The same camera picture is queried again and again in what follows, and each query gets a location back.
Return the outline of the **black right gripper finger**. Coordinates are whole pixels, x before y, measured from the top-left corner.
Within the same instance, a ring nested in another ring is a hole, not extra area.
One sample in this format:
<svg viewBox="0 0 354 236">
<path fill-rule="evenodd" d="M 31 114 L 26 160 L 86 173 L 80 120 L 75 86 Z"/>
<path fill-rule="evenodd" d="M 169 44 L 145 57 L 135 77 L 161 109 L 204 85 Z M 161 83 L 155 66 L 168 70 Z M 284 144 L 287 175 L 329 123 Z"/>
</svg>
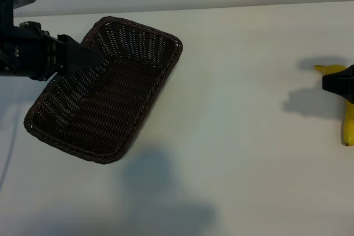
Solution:
<svg viewBox="0 0 354 236">
<path fill-rule="evenodd" d="M 353 99 L 353 65 L 322 77 L 322 89 L 345 99 Z"/>
</svg>

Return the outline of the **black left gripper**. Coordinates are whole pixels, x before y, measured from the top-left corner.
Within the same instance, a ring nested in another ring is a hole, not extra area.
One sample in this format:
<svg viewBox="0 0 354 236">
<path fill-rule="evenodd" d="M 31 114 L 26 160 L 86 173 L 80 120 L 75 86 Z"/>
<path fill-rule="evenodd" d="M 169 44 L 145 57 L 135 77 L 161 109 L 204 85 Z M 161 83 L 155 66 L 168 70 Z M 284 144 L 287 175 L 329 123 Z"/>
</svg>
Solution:
<svg viewBox="0 0 354 236">
<path fill-rule="evenodd" d="M 20 26 L 1 23 L 1 76 L 28 77 L 46 81 L 54 73 L 73 73 L 102 64 L 99 51 L 88 48 L 68 35 L 58 40 L 37 22 Z"/>
</svg>

